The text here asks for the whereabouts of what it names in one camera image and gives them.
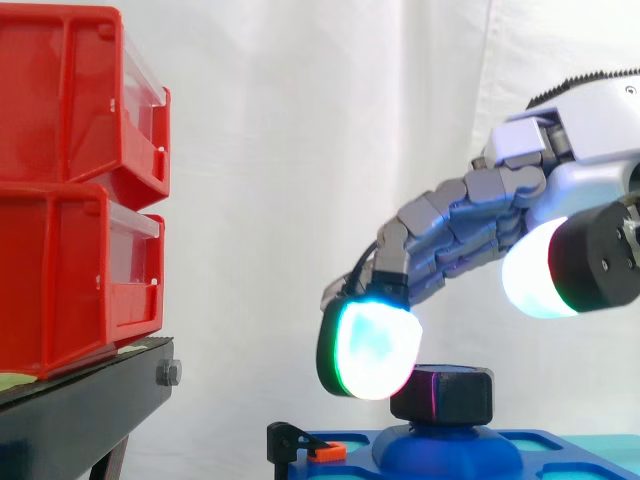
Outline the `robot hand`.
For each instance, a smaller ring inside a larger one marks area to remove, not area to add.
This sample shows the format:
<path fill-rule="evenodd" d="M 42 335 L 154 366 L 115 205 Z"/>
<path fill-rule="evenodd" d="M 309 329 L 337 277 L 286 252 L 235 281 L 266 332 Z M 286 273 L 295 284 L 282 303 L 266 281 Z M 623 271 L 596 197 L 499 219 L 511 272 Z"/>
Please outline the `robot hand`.
<path fill-rule="evenodd" d="M 532 98 L 495 127 L 470 170 L 402 206 L 322 296 L 316 371 L 364 400 L 408 381 L 413 308 L 493 261 L 509 301 L 540 319 L 639 295 L 639 73 L 594 72 Z"/>

